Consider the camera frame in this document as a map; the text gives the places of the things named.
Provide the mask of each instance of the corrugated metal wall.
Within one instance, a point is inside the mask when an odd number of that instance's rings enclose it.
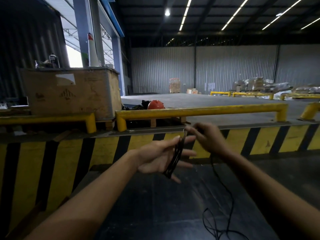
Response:
[[[229,91],[235,81],[262,76],[273,79],[277,47],[197,47],[196,88],[202,94]]]
[[[133,48],[131,66],[134,93],[169,93],[170,78],[180,78],[185,93],[193,87],[194,48]]]
[[[320,84],[320,44],[281,45],[277,83]]]
[[[42,0],[0,0],[0,98],[25,96],[19,68],[51,53],[69,67],[61,19]]]

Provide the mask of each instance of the bottle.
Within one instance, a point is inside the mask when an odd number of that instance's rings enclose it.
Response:
[[[53,68],[60,68],[59,59],[53,53],[51,53],[51,55],[49,56],[49,61],[52,64]]]

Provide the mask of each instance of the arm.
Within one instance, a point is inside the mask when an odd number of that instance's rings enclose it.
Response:
[[[186,130],[196,135],[204,149],[221,156],[281,239],[320,239],[320,211],[232,152],[218,127],[198,123]]]
[[[189,136],[185,142],[194,140],[194,136]],[[162,173],[172,159],[173,147],[178,141],[178,137],[172,140],[154,141],[137,150],[128,151],[108,170],[42,222],[25,239],[77,240],[93,238],[137,170],[142,173]],[[184,150],[182,154],[185,156],[196,155],[191,150]],[[183,161],[179,162],[177,166],[192,167],[190,163]],[[174,174],[171,179],[180,182]]]

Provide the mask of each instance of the forearm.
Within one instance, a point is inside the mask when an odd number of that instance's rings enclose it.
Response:
[[[279,237],[320,238],[320,212],[239,154],[225,158]]]
[[[138,164],[135,156],[135,151],[127,152],[47,218],[27,239],[92,238],[136,173]]]

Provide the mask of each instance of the person's right hand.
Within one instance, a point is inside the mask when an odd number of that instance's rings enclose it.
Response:
[[[216,153],[222,157],[231,153],[230,146],[227,144],[216,125],[210,123],[196,123],[193,127],[186,126],[185,129],[196,136],[197,140],[206,151]]]

